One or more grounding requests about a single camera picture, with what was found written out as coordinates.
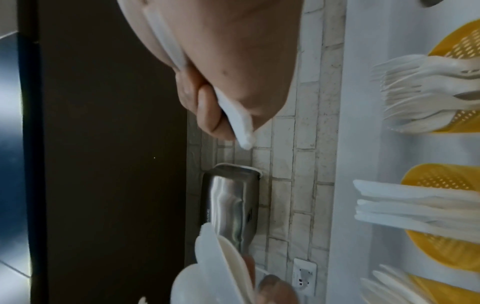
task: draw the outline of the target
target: white countertop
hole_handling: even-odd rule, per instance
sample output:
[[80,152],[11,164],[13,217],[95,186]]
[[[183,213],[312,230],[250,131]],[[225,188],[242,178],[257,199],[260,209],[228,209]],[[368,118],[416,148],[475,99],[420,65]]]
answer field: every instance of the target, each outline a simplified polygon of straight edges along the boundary
[[444,267],[426,257],[404,231],[354,220],[354,179],[399,183],[426,162],[480,165],[480,134],[400,135],[382,128],[379,85],[371,66],[427,54],[446,35],[480,18],[478,0],[348,0],[333,205],[327,304],[363,303],[360,278],[380,263],[480,292],[480,274]]

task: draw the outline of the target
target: wall socket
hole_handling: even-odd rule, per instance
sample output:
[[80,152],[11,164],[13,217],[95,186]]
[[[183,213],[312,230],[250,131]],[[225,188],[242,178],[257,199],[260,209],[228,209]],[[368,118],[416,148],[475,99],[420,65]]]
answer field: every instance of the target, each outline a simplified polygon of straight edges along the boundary
[[298,293],[315,296],[317,264],[299,258],[293,259],[291,283]]

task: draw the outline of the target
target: yellow basket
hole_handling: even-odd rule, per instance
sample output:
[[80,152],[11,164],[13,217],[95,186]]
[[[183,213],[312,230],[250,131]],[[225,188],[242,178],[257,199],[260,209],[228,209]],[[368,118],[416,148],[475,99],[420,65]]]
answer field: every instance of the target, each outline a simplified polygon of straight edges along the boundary
[[[462,26],[444,38],[429,54],[449,58],[480,56],[480,20]],[[457,111],[449,125],[434,133],[480,132],[480,111]]]
[[410,279],[412,279],[412,281],[415,282],[423,291],[425,291],[425,293],[434,299],[436,304],[480,303],[480,293],[414,275],[410,275]]
[[[402,185],[480,190],[480,167],[423,164],[410,169]],[[407,230],[414,244],[445,266],[480,272],[480,244]]]

